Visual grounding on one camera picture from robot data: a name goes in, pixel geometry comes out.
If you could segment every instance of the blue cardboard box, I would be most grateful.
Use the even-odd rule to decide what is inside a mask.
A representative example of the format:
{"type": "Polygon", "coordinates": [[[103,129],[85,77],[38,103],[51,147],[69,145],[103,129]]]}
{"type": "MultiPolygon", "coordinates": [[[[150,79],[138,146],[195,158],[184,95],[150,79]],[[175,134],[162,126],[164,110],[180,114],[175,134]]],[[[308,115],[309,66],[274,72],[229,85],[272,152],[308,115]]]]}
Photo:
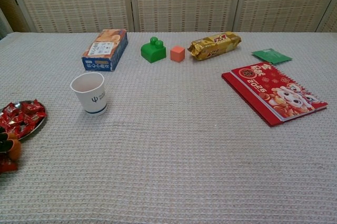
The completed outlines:
{"type": "Polygon", "coordinates": [[[125,29],[104,29],[82,55],[86,70],[113,72],[127,46],[125,29]]]}

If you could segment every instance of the green building block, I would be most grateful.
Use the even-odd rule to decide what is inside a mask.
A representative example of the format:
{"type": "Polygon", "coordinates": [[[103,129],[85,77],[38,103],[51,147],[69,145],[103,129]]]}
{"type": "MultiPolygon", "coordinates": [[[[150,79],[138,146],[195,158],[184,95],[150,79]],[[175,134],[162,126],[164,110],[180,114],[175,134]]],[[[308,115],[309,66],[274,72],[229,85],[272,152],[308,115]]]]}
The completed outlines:
{"type": "Polygon", "coordinates": [[[151,37],[150,42],[142,46],[141,54],[147,61],[153,63],[166,57],[166,48],[163,41],[151,37]]]}

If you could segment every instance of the orange toy block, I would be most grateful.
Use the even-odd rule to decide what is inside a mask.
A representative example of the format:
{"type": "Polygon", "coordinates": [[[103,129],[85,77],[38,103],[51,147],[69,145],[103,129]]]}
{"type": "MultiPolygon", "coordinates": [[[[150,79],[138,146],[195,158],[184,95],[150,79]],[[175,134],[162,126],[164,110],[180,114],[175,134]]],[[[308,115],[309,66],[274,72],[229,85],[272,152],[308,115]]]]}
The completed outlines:
{"type": "Polygon", "coordinates": [[[175,46],[171,49],[171,60],[181,62],[185,59],[185,48],[175,46]]]}

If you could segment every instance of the paper cup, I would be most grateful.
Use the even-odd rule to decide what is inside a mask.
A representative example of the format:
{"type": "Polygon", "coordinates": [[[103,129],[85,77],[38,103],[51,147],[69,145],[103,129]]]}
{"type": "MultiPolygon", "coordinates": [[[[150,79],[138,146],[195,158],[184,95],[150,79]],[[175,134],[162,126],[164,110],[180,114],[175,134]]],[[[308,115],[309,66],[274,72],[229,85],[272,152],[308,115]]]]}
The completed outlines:
{"type": "Polygon", "coordinates": [[[104,77],[100,73],[84,73],[75,78],[70,88],[75,92],[84,110],[90,115],[106,111],[104,77]]]}

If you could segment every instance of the metal plate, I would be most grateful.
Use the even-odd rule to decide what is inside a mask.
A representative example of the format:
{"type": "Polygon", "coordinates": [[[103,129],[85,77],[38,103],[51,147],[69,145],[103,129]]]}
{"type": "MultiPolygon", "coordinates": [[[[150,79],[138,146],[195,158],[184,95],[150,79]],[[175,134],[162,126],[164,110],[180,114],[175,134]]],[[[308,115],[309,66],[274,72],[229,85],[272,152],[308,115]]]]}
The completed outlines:
{"type": "MultiPolygon", "coordinates": [[[[32,104],[33,102],[34,102],[33,100],[22,100],[22,101],[15,102],[13,104],[14,104],[14,106],[16,108],[21,109],[21,103],[30,103],[30,104],[32,104]]],[[[39,102],[39,103],[41,104],[41,106],[44,107],[44,110],[45,110],[45,112],[47,114],[46,107],[41,102],[39,102]]],[[[22,139],[26,138],[27,136],[31,135],[35,130],[37,130],[43,124],[43,122],[45,121],[45,119],[46,119],[46,117],[42,118],[42,120],[35,126],[35,128],[31,132],[29,132],[27,135],[19,138],[19,140],[22,140],[22,139]]]]}

